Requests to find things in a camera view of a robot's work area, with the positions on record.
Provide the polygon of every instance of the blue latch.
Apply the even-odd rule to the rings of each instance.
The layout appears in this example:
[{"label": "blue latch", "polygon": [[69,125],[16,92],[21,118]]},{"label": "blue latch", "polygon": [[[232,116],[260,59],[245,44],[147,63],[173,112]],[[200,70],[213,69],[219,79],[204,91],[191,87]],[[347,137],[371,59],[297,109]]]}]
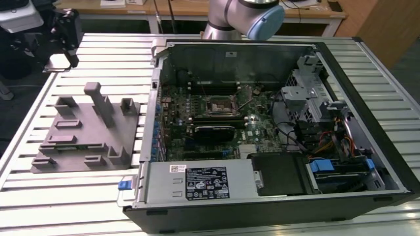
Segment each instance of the blue latch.
[{"label": "blue latch", "polygon": [[309,163],[312,172],[333,171],[335,167],[331,160],[315,160]]},{"label": "blue latch", "polygon": [[367,164],[369,167],[369,171],[375,170],[375,163],[373,163],[372,159],[367,159]]},{"label": "blue latch", "polygon": [[131,180],[124,180],[119,182],[119,190],[124,191],[124,190],[131,190]]}]

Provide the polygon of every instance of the metal case panel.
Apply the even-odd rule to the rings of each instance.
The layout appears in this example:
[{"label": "metal case panel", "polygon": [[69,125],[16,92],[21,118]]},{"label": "metal case panel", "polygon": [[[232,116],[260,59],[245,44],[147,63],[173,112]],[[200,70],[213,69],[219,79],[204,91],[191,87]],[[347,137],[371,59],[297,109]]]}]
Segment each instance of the metal case panel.
[{"label": "metal case panel", "polygon": [[407,194],[380,197],[271,202],[259,204],[223,204],[177,208],[132,209],[124,214],[148,233],[175,233],[213,229],[341,221],[387,206]]}]

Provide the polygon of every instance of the wooden desk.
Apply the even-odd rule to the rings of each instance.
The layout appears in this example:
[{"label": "wooden desk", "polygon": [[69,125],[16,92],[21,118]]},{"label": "wooden desk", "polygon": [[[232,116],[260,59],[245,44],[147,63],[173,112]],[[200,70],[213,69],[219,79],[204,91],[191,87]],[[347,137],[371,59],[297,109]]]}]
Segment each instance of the wooden desk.
[{"label": "wooden desk", "polygon": [[[148,0],[144,5],[128,4],[125,8],[100,9],[100,0],[61,0],[59,8],[73,8],[81,13],[83,19],[115,19],[115,20],[148,20],[151,33],[159,33],[159,25],[155,17],[153,0]],[[168,0],[156,0],[159,12],[163,20],[169,20]],[[176,20],[207,21],[208,2],[191,0],[173,0],[173,14]],[[341,20],[347,18],[345,12],[329,10],[327,0],[321,6],[328,10],[285,10],[285,23],[325,24],[323,36],[332,37],[340,26]]]}]

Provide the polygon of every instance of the blue connector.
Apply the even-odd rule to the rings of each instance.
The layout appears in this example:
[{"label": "blue connector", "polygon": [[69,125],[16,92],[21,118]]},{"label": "blue connector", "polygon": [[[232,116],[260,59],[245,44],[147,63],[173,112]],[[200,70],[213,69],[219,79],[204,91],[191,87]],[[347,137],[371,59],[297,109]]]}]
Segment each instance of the blue connector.
[{"label": "blue connector", "polygon": [[312,172],[319,172],[319,171],[333,171],[335,167],[333,164],[331,163],[331,160],[315,160],[309,163],[311,170]]},{"label": "blue connector", "polygon": [[373,163],[372,159],[367,159],[367,164],[369,167],[369,171],[375,170],[375,163]]},{"label": "blue connector", "polygon": [[221,151],[221,156],[227,157],[229,153],[231,153],[231,150],[224,150],[224,151]]},{"label": "blue connector", "polygon": [[119,182],[119,190],[124,191],[124,190],[131,190],[131,180],[124,180]]}]

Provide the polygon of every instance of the barcode sticker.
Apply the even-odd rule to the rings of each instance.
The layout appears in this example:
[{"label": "barcode sticker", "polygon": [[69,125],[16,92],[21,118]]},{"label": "barcode sticker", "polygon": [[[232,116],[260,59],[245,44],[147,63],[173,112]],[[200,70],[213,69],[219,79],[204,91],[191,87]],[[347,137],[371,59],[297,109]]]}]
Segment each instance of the barcode sticker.
[{"label": "barcode sticker", "polygon": [[169,172],[171,173],[181,173],[185,172],[187,165],[171,165]]}]

